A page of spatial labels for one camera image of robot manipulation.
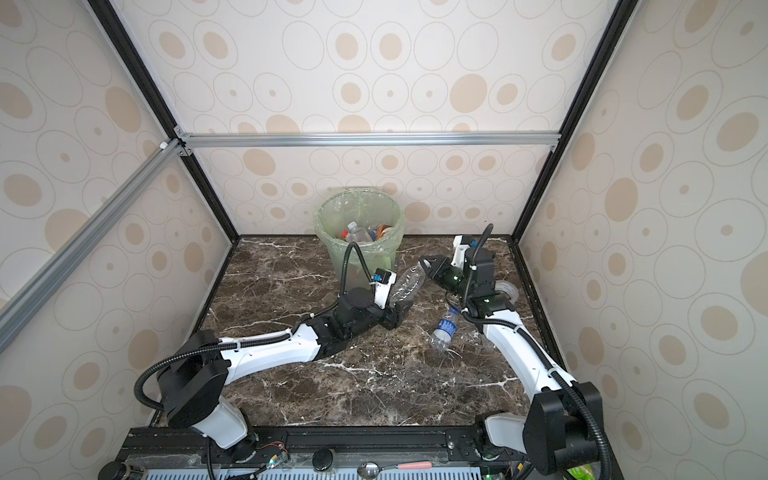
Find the clear bottle blue cap right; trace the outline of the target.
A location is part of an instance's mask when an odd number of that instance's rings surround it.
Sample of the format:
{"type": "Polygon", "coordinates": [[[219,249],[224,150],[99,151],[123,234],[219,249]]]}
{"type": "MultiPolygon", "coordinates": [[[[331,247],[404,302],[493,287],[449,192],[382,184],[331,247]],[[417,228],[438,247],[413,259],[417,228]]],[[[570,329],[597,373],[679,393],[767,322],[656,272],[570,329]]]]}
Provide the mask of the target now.
{"type": "Polygon", "coordinates": [[[449,306],[440,318],[437,327],[431,334],[432,345],[440,350],[446,350],[452,343],[457,330],[460,311],[455,306],[449,306]]]}

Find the horizontal aluminium frame bar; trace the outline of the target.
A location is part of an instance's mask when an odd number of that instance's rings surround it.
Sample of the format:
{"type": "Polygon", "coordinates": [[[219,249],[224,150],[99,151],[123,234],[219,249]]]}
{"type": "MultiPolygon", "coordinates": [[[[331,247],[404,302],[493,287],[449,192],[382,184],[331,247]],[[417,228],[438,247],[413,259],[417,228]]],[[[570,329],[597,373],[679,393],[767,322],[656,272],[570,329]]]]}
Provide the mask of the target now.
{"type": "Polygon", "coordinates": [[[300,148],[300,147],[434,147],[434,146],[556,146],[557,131],[488,132],[369,132],[217,134],[182,133],[180,140],[194,148],[300,148]]]}

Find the brown tea bottle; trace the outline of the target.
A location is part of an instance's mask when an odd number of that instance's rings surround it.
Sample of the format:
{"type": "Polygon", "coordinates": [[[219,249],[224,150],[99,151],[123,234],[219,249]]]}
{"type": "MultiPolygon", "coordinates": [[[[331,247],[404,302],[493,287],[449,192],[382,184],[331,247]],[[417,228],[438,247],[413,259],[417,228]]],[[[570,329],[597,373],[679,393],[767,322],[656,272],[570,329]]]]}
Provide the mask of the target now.
{"type": "Polygon", "coordinates": [[[392,229],[392,226],[391,226],[391,225],[384,225],[384,224],[380,225],[380,226],[377,228],[377,230],[376,230],[376,233],[377,233],[377,237],[378,237],[378,238],[381,238],[381,237],[383,237],[383,236],[384,236],[385,234],[387,234],[387,233],[388,233],[388,232],[389,232],[391,229],[392,229]]]}

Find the black round knob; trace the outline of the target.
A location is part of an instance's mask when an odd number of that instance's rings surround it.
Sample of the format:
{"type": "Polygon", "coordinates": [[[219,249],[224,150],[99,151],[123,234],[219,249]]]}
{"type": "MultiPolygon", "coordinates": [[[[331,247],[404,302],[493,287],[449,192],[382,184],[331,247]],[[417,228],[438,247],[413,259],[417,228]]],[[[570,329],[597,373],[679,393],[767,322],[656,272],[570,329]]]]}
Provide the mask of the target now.
{"type": "Polygon", "coordinates": [[[329,472],[334,464],[334,451],[330,448],[321,448],[317,450],[311,458],[312,469],[315,472],[329,472]]]}

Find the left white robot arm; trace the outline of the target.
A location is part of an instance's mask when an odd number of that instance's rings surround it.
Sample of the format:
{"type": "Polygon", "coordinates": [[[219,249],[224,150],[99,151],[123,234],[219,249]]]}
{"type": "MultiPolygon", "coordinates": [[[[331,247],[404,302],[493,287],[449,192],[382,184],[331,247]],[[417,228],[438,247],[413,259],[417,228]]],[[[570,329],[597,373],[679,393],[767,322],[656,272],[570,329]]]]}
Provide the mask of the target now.
{"type": "Polygon", "coordinates": [[[218,338],[201,330],[156,367],[168,426],[191,429],[223,450],[245,445],[253,440],[252,427],[223,396],[225,386],[279,366],[331,357],[374,327],[399,327],[412,305],[410,299],[388,299],[379,306],[371,291],[354,288],[285,331],[218,338]]]}

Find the left slanted aluminium bar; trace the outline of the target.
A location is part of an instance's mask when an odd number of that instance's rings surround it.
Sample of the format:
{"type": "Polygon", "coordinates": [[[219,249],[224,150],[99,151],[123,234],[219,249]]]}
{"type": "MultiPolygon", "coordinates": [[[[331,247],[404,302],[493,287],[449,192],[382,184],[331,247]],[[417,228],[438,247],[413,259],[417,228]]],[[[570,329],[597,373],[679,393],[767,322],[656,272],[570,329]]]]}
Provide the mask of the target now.
{"type": "Polygon", "coordinates": [[[7,349],[83,259],[109,233],[166,164],[181,155],[169,139],[91,216],[1,311],[1,348],[7,349]]]}

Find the clear square bottle white cap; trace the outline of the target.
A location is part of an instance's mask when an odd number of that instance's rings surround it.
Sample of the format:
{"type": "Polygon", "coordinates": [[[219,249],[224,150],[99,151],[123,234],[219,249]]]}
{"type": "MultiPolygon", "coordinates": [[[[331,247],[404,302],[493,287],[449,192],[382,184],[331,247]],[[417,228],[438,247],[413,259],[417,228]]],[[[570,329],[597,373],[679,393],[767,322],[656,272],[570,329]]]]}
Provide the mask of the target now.
{"type": "Polygon", "coordinates": [[[349,231],[349,236],[347,237],[347,242],[349,243],[363,244],[373,242],[368,230],[355,221],[351,221],[347,225],[346,230],[349,231]]]}

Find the clear adhesive tape roll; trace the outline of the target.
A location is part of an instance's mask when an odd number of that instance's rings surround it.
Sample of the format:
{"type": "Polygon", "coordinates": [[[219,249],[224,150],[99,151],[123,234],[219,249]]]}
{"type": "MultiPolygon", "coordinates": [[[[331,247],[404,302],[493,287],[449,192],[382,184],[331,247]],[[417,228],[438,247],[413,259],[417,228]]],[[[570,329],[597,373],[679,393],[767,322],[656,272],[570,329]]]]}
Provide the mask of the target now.
{"type": "Polygon", "coordinates": [[[520,296],[519,290],[511,282],[506,280],[497,280],[495,282],[494,289],[497,292],[504,294],[512,304],[517,303],[520,296]]]}

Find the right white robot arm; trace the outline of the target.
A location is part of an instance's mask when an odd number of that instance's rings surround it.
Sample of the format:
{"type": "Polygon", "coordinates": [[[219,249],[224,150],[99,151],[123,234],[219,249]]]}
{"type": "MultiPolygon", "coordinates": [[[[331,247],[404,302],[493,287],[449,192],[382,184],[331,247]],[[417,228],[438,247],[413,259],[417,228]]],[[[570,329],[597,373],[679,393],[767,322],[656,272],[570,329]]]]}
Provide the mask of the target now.
{"type": "Polygon", "coordinates": [[[602,398],[557,364],[524,325],[510,299],[495,288],[494,255],[470,247],[455,263],[422,256],[425,275],[458,300],[459,313],[503,355],[530,400],[525,417],[501,412],[484,419],[490,444],[523,454],[543,475],[597,463],[612,479],[611,447],[604,431],[602,398]]]}

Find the crushed clear bottle blue cap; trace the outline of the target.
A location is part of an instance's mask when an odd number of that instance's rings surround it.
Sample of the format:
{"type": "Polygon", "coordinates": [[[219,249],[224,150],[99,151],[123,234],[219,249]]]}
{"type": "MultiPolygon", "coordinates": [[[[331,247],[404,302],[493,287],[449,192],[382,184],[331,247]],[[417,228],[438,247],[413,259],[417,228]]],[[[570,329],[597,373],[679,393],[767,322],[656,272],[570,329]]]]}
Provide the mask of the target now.
{"type": "Polygon", "coordinates": [[[411,266],[396,280],[390,291],[388,302],[394,305],[400,302],[413,301],[425,278],[426,274],[420,263],[411,266]]]}

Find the green packet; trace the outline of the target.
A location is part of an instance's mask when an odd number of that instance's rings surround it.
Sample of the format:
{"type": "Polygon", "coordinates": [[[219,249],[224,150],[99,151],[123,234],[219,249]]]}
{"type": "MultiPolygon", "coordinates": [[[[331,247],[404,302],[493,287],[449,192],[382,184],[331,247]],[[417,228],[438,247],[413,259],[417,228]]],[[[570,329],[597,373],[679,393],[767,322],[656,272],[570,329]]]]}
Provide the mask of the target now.
{"type": "Polygon", "coordinates": [[[574,480],[595,480],[595,473],[591,465],[582,465],[567,470],[567,473],[574,480]]]}

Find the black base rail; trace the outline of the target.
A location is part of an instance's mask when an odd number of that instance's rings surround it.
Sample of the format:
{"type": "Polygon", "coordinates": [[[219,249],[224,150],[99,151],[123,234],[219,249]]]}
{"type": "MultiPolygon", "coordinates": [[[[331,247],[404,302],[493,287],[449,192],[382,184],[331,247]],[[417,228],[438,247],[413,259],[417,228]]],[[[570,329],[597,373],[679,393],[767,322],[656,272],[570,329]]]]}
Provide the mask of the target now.
{"type": "Polygon", "coordinates": [[[244,459],[187,429],[134,428],[115,457],[131,479],[357,479],[365,462],[431,461],[428,470],[387,470],[380,479],[539,479],[527,458],[491,446],[475,425],[409,427],[258,427],[244,459]],[[334,451],[326,473],[312,455],[334,451]]]}

